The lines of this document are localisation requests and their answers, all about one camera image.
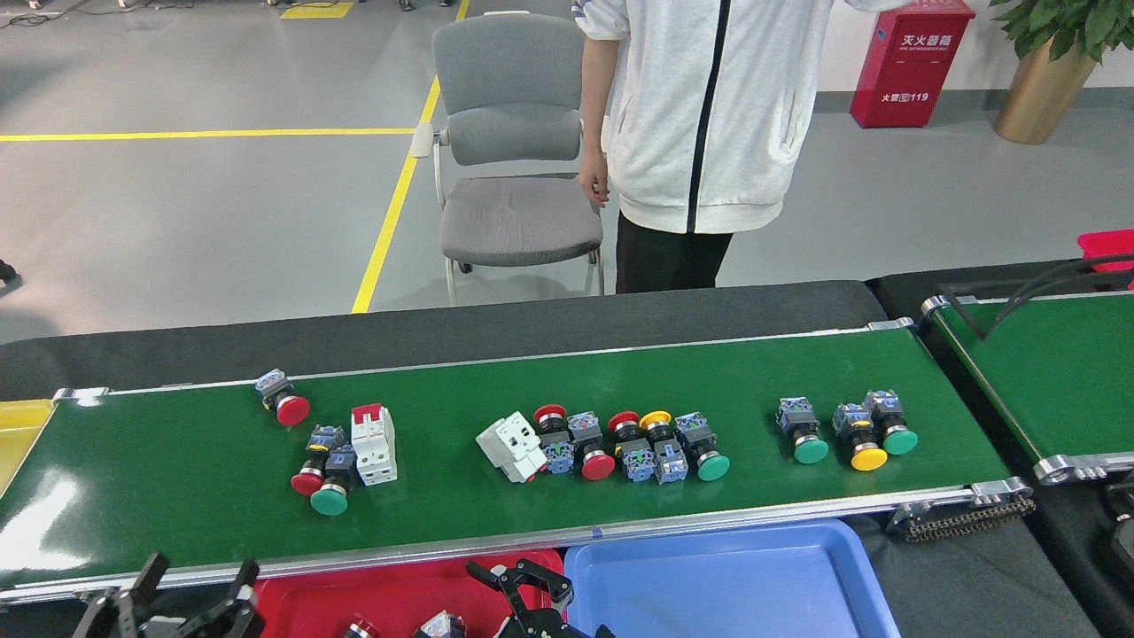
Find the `person's right hand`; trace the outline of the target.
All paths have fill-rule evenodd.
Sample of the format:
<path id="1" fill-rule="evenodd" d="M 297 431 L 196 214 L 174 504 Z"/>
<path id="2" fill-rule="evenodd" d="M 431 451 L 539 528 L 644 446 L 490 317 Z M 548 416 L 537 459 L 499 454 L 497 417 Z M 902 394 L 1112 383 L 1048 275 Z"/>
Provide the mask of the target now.
<path id="1" fill-rule="evenodd" d="M 579 189 L 593 206 L 603 209 L 610 201 L 609 170 L 601 150 L 585 148 L 579 158 Z"/>

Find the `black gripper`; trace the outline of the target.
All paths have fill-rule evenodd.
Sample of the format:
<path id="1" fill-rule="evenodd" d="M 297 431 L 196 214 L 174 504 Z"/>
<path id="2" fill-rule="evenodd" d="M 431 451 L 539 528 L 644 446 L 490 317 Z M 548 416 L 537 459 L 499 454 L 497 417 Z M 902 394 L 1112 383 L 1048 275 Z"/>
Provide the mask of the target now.
<path id="1" fill-rule="evenodd" d="M 570 579 L 531 560 L 516 563 L 516 585 L 508 581 L 513 569 L 505 563 L 486 568 L 475 560 L 466 562 L 466 572 L 476 582 L 486 586 L 505 598 L 507 609 L 497 630 L 507 637 L 590 637 L 575 626 L 568 626 L 562 609 L 572 603 L 574 589 Z M 542 590 L 550 596 L 550 607 L 528 607 L 521 594 L 523 587 Z"/>

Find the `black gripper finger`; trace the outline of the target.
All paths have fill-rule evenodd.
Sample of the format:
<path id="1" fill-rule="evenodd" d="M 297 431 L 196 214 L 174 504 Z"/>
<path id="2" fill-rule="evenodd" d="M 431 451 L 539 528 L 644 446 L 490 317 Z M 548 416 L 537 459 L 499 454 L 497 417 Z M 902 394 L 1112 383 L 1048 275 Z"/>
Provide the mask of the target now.
<path id="1" fill-rule="evenodd" d="M 254 590 L 259 573 L 259 562 L 244 560 L 221 602 L 183 622 L 181 636 L 260 637 L 266 620 L 259 613 L 259 597 Z"/>
<path id="2" fill-rule="evenodd" d="M 78 622 L 78 637 L 144 637 L 142 626 L 159 597 L 159 582 L 169 565 L 166 554 L 153 554 L 130 587 L 95 593 Z"/>

